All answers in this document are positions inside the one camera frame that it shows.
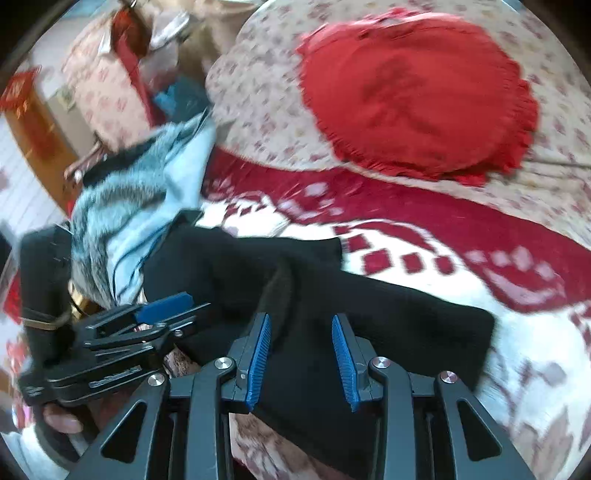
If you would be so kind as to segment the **person's left hand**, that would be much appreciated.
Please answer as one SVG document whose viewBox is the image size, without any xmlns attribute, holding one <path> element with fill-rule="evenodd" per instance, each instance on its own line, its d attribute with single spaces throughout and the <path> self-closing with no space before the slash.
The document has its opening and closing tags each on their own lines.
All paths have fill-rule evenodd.
<svg viewBox="0 0 591 480">
<path fill-rule="evenodd" d="M 130 396 L 129 391 L 120 391 L 90 402 L 87 409 L 95 426 L 99 430 L 104 428 Z M 58 404 L 46 404 L 43 407 L 43 418 L 47 425 L 63 434 L 78 434 L 84 429 L 85 421 L 81 416 Z"/>
</svg>

